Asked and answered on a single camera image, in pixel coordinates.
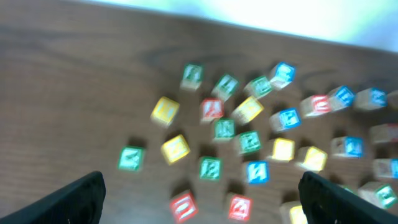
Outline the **green R block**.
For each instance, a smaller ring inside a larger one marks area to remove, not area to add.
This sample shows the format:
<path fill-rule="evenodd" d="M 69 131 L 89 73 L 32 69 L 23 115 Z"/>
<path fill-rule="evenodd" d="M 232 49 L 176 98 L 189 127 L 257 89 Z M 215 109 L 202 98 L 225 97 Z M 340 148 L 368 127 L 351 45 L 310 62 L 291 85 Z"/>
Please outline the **green R block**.
<path fill-rule="evenodd" d="M 248 131 L 234 138 L 234 148 L 238 155 L 252 154 L 262 148 L 257 131 Z"/>

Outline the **green B block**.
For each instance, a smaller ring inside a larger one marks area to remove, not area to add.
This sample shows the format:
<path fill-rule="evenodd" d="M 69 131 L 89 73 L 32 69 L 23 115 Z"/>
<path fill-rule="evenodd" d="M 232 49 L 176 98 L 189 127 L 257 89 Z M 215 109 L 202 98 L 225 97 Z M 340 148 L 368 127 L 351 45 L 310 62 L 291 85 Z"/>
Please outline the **green B block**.
<path fill-rule="evenodd" d="M 201 157 L 199 172 L 200 179 L 219 181 L 221 178 L 222 164 L 222 160 L 217 157 Z"/>

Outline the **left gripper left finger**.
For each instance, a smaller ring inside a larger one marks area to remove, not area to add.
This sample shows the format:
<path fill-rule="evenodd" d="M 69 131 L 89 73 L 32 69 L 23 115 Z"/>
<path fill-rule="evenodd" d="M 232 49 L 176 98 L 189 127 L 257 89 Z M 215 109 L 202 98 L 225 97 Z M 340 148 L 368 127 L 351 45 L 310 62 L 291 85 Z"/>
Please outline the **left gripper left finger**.
<path fill-rule="evenodd" d="M 1 218 L 1 224 L 98 224 L 105 196 L 103 175 L 94 171 Z"/>

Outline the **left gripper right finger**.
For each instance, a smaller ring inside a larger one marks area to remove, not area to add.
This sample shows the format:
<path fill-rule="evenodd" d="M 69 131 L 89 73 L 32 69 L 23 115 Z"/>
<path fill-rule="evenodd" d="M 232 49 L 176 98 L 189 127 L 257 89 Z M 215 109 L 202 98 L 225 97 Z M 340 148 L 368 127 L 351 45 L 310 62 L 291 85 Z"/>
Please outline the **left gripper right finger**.
<path fill-rule="evenodd" d="M 309 224 L 397 224 L 397 216 L 314 172 L 303 173 L 298 190 Z"/>

